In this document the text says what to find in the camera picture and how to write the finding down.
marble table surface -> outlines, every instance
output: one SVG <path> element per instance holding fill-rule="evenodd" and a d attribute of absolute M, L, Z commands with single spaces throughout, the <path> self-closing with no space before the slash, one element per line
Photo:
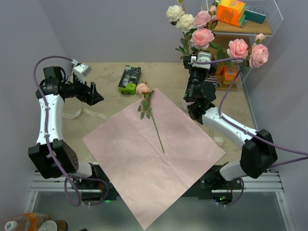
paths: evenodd
<path fill-rule="evenodd" d="M 117 86 L 126 65 L 140 66 L 142 70 L 141 79 L 146 79 L 151 89 L 159 88 L 175 105 L 184 109 L 183 95 L 185 93 L 188 70 L 184 69 L 182 63 L 87 63 L 92 72 L 87 76 L 88 84 L 96 83 L 97 91 L 104 97 L 104 101 L 94 106 L 88 106 L 77 99 L 65 100 L 64 113 L 74 115 L 81 108 L 87 108 L 93 112 L 101 113 L 111 117 L 131 103 L 140 98 L 139 95 L 127 96 L 118 92 Z M 241 84 L 237 83 L 238 91 L 230 92 L 222 111 L 240 123 L 253 128 L 253 121 L 248 108 Z M 217 99 L 213 102 L 219 105 L 225 91 L 216 91 Z M 82 138 L 97 128 L 105 120 L 90 116 L 86 113 L 75 119 L 63 118 L 64 141 L 76 152 L 80 161 L 96 163 Z M 221 137 L 224 140 L 222 148 L 227 153 L 217 164 L 221 165 L 229 161 L 239 160 L 241 148 L 227 139 L 223 134 L 209 128 L 206 125 L 199 125 L 211 137 Z"/>

pink rose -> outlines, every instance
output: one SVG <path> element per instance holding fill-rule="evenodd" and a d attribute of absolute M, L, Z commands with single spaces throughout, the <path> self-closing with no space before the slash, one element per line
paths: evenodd
<path fill-rule="evenodd" d="M 263 34 L 258 34 L 255 37 L 255 41 L 257 41 L 258 39 L 260 40 L 260 42 L 262 42 L 264 39 L 266 39 L 267 35 L 263 35 Z"/>
<path fill-rule="evenodd" d="M 144 93 L 147 92 L 151 92 L 151 90 L 145 83 L 141 83 L 136 86 L 136 94 L 139 94 L 142 98 L 144 96 Z"/>
<path fill-rule="evenodd" d="M 252 53 L 249 59 L 249 65 L 251 67 L 260 67 L 268 61 L 268 58 L 269 58 L 268 48 L 263 44 L 255 45 L 252 48 Z"/>
<path fill-rule="evenodd" d="M 205 50 L 206 48 L 208 48 L 209 43 L 213 40 L 214 40 L 214 35 L 212 31 L 203 28 L 193 32 L 191 43 L 193 47 Z"/>
<path fill-rule="evenodd" d="M 211 6 L 211 12 L 217 11 L 216 6 Z M 194 19 L 194 23 L 196 24 L 197 28 L 203 28 L 206 26 L 208 22 L 217 20 L 217 15 L 210 16 L 208 11 L 200 11 Z"/>
<path fill-rule="evenodd" d="M 243 39 L 236 39 L 229 42 L 227 53 L 232 58 L 246 58 L 248 55 L 248 45 Z"/>

pink wrapping paper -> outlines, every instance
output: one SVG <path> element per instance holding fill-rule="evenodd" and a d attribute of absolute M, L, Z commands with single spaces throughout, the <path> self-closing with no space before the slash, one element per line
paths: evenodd
<path fill-rule="evenodd" d="M 224 154 L 215 142 L 160 90 L 152 119 L 140 120 L 141 100 L 83 138 L 143 229 L 151 225 Z"/>

wall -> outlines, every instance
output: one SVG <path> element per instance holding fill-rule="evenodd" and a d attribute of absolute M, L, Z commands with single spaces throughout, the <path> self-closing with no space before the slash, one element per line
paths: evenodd
<path fill-rule="evenodd" d="M 168 23 L 176 0 L 39 0 L 65 52 L 83 62 L 179 62 L 181 32 Z M 186 12 L 200 0 L 185 1 Z"/>
<path fill-rule="evenodd" d="M 0 229 L 23 213 L 35 170 L 27 150 L 39 131 L 32 69 L 47 55 L 65 55 L 37 0 L 1 1 L 0 8 Z M 42 68 L 63 62 L 45 62 Z"/>
<path fill-rule="evenodd" d="M 308 151 L 307 1 L 279 0 L 283 23 L 269 42 L 269 61 L 245 85 L 258 128 L 274 142 Z M 279 162 L 301 155 L 277 150 Z M 278 168 L 297 231 L 308 227 L 308 160 Z"/>

flower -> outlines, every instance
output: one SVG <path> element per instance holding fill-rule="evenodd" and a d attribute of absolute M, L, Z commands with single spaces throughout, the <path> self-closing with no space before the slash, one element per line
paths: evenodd
<path fill-rule="evenodd" d="M 206 49 L 209 46 L 209 43 L 214 40 L 214 35 L 212 31 L 203 28 L 203 29 L 198 29 L 192 34 L 192 39 L 191 43 L 192 46 L 197 48 L 197 49 Z"/>
<path fill-rule="evenodd" d="M 266 39 L 266 37 L 267 37 L 267 35 L 263 35 L 263 34 L 258 34 L 258 35 L 256 35 L 256 37 L 255 37 L 255 42 L 259 39 L 260 40 L 260 42 L 263 42 L 265 39 Z"/>
<path fill-rule="evenodd" d="M 191 29 L 196 28 L 192 14 L 184 14 L 177 23 L 177 28 L 182 32 L 187 33 Z"/>
<path fill-rule="evenodd" d="M 250 67 L 260 67 L 268 61 L 269 51 L 263 44 L 253 46 L 249 59 Z"/>
<path fill-rule="evenodd" d="M 174 6 L 169 6 L 166 16 L 167 20 L 169 22 L 176 22 L 178 19 L 184 14 L 184 10 L 181 6 L 174 5 Z"/>
<path fill-rule="evenodd" d="M 229 42 L 227 53 L 232 58 L 246 58 L 248 56 L 248 45 L 243 39 Z"/>
<path fill-rule="evenodd" d="M 211 12 L 216 10 L 217 10 L 216 6 L 211 6 L 211 8 L 209 9 L 209 11 Z M 203 28 L 211 20 L 212 21 L 217 20 L 217 16 L 216 15 L 210 16 L 208 11 L 200 11 L 195 17 L 194 23 L 196 24 L 197 28 Z"/>
<path fill-rule="evenodd" d="M 141 83 L 136 86 L 136 94 L 139 94 L 140 96 L 144 96 L 144 93 L 150 92 L 150 88 L 145 84 Z"/>

